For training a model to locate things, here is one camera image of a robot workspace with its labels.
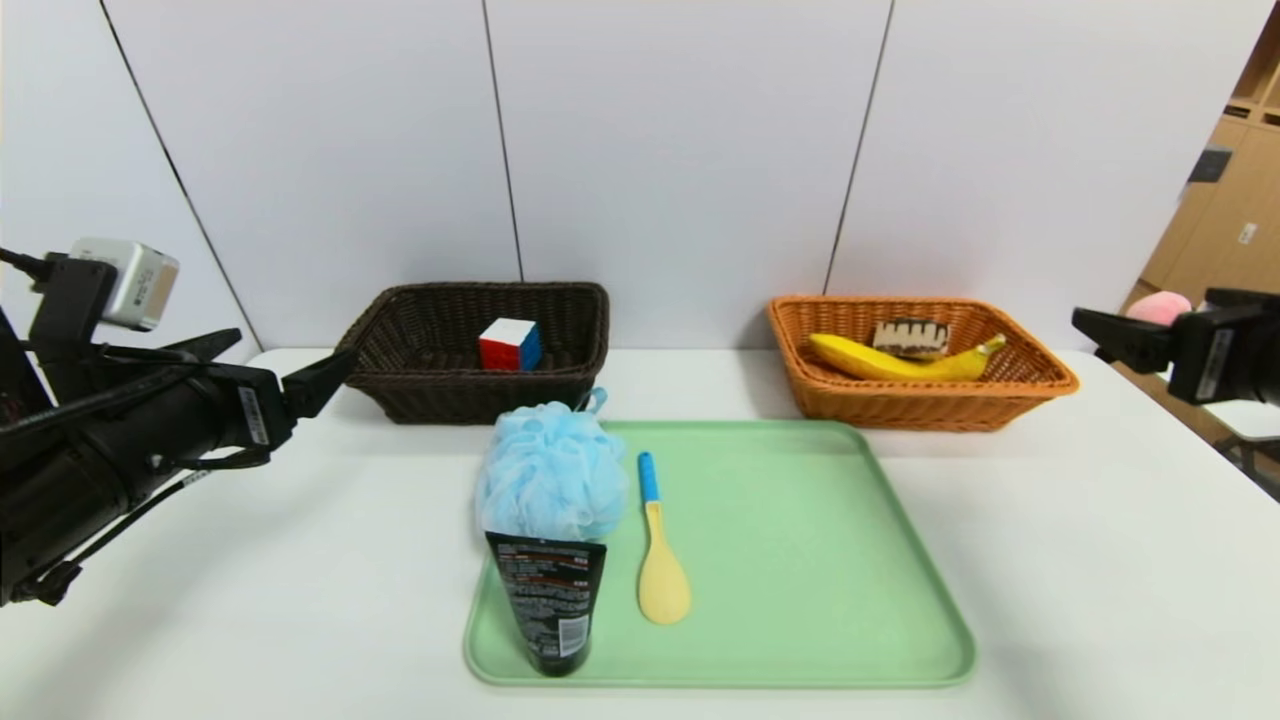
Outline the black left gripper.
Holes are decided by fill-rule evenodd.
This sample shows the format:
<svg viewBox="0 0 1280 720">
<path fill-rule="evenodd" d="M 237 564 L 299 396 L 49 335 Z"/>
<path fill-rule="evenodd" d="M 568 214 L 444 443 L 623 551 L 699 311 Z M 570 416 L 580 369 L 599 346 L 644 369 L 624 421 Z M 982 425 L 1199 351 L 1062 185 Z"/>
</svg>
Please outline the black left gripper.
<svg viewBox="0 0 1280 720">
<path fill-rule="evenodd" d="M 238 328 L 214 331 L 165 346 L 161 361 L 214 364 L 242 340 Z M 357 359 L 335 350 L 284 375 L 282 389 L 270 372 L 216 364 L 93 419 L 79 437 L 104 462 L 106 487 L 125 501 L 143 501 L 218 450 L 234 448 L 230 460 L 250 468 L 266 462 L 296 420 L 320 414 Z"/>
</svg>

